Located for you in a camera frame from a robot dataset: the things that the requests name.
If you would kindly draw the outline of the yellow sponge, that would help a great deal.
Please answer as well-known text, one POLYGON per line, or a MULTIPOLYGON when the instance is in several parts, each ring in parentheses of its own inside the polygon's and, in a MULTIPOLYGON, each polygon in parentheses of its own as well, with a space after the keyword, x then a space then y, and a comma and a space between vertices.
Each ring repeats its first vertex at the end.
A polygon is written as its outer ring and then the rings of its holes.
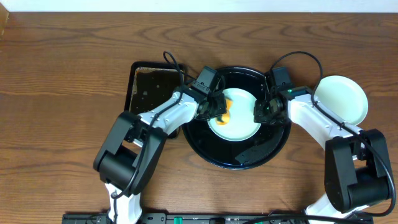
POLYGON ((226 125, 229 123, 230 118, 231 118, 229 110, 231 109, 232 105, 233 105, 233 101, 227 98, 226 99, 226 113, 222 114, 221 116, 219 116, 215 119, 215 122, 217 125, 223 126, 223 125, 226 125))

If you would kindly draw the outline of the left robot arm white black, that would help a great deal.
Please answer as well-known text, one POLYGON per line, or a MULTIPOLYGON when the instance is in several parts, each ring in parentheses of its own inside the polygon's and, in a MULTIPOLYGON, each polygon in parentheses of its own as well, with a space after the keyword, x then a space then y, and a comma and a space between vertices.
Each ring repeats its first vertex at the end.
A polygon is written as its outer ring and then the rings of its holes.
POLYGON ((93 168, 109 193, 112 223, 137 223, 141 192, 149 183, 168 136, 195 118, 226 113, 223 92, 177 88, 165 103, 139 115, 122 112, 97 153, 93 168))

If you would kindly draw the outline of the light blue plate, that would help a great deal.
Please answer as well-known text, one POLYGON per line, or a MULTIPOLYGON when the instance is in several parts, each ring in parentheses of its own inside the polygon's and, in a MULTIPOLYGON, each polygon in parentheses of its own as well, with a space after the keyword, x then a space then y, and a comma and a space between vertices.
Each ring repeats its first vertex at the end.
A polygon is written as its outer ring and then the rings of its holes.
POLYGON ((229 121, 219 122, 212 118, 208 121, 210 129, 227 141, 243 141, 255 135, 261 126, 254 122, 256 98, 240 88, 225 89, 223 94, 227 102, 229 121))
POLYGON ((315 96, 334 114, 352 125, 360 124, 368 113, 368 98, 364 90, 344 76, 323 78, 315 96))

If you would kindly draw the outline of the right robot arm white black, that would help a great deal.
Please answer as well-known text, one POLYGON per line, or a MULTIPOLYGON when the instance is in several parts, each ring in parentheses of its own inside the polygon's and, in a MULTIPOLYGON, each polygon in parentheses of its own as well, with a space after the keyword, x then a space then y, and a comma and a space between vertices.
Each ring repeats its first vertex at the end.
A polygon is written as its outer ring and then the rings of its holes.
POLYGON ((308 223, 353 223, 353 216, 389 215, 397 201, 386 139, 327 109, 306 86, 285 89, 254 104, 254 121, 274 126, 295 123, 325 150, 325 194, 305 209, 308 223))

